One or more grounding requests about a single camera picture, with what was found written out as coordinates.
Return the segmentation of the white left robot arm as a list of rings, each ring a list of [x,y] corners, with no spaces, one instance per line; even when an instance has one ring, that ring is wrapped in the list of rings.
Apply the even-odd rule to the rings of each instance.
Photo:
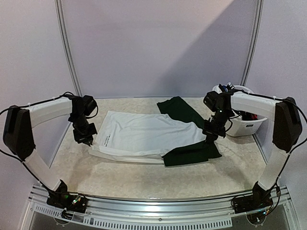
[[[59,188],[65,183],[46,165],[36,150],[33,128],[61,116],[68,116],[73,127],[74,140],[78,144],[91,146],[97,134],[92,112],[98,112],[98,105],[92,96],[83,97],[63,94],[54,99],[28,104],[13,105],[5,109],[6,120],[3,143],[17,159],[47,190],[55,191],[52,199],[61,208],[71,204],[71,197]]]

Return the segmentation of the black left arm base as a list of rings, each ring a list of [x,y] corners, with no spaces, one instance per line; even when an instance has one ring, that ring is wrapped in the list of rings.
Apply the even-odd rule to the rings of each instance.
[[[60,180],[59,186],[55,190],[47,188],[47,204],[53,207],[65,209],[78,213],[85,213],[88,204],[88,198],[83,194],[68,191],[67,185]]]

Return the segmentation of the white and green t-shirt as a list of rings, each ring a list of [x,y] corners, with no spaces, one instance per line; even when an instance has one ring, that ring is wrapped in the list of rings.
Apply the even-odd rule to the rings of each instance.
[[[181,97],[156,105],[159,114],[108,111],[89,153],[111,161],[166,167],[221,157],[216,145],[205,140],[205,120]]]

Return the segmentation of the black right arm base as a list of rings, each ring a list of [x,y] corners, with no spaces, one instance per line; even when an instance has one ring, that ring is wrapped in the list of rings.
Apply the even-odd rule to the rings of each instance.
[[[276,189],[276,195],[281,196],[279,185],[275,182],[268,190],[260,187],[256,182],[252,188],[252,194],[248,196],[237,195],[232,198],[231,206],[235,213],[243,213],[269,207],[268,211],[273,211],[274,203],[271,196],[271,191]]]

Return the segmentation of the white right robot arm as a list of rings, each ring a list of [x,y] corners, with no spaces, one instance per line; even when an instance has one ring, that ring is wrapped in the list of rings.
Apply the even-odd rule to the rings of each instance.
[[[225,125],[234,115],[234,110],[266,118],[271,128],[266,136],[272,143],[272,149],[257,185],[264,191],[271,190],[280,178],[291,152],[299,146],[297,142],[303,131],[303,112],[295,99],[233,90],[221,93],[208,92],[203,102],[213,112],[212,117],[205,120],[203,127],[207,143],[226,136]]]

